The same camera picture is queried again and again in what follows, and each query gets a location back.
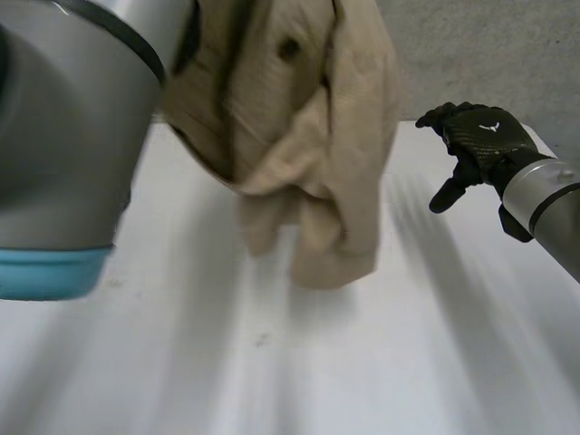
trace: white tabletop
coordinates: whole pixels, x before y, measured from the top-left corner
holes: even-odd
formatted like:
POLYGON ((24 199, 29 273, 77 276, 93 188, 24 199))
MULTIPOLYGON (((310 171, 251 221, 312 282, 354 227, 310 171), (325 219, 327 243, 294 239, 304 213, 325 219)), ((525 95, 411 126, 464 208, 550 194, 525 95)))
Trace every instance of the white tabletop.
POLYGON ((0 435, 577 435, 580 285, 492 188, 430 214, 454 163, 403 123, 378 272, 309 292, 294 230, 249 258, 233 194, 155 125, 100 287, 0 303, 0 435))

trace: beige shirt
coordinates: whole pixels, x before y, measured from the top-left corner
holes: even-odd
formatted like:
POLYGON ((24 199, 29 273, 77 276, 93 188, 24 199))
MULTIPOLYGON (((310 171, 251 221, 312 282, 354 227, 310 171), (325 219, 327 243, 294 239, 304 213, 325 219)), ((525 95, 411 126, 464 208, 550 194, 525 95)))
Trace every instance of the beige shirt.
POLYGON ((200 3, 202 45, 168 83, 168 122, 239 193, 252 254, 296 223, 298 285, 338 288, 370 274, 401 96, 374 0, 200 3))

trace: metal cylinder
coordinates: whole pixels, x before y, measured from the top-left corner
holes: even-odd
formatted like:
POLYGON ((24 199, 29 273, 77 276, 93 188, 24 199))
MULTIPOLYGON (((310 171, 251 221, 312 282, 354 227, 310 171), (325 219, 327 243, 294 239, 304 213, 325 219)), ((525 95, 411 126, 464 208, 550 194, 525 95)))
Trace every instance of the metal cylinder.
POLYGON ((95 3, 0 1, 0 298, 94 287, 158 104, 160 59, 172 62, 190 18, 189 0, 95 3))
POLYGON ((580 190, 552 203, 537 220, 534 236, 580 283, 580 190))
POLYGON ((92 0, 127 23, 153 47, 168 70, 193 0, 92 0))

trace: blue ring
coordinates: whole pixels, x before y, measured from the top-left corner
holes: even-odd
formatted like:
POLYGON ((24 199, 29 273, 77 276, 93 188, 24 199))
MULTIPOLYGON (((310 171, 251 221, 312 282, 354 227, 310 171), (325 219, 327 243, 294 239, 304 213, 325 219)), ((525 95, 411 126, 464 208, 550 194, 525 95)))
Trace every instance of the blue ring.
POLYGON ((86 296, 97 285, 111 251, 0 249, 0 299, 57 301, 86 296))

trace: gray wall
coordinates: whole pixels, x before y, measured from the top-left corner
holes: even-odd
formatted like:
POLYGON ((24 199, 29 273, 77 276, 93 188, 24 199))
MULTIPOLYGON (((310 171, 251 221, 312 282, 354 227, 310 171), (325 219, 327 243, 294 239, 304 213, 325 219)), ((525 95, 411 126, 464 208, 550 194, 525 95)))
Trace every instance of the gray wall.
POLYGON ((444 102, 512 111, 580 160, 580 0, 379 0, 405 71, 405 119, 444 102))

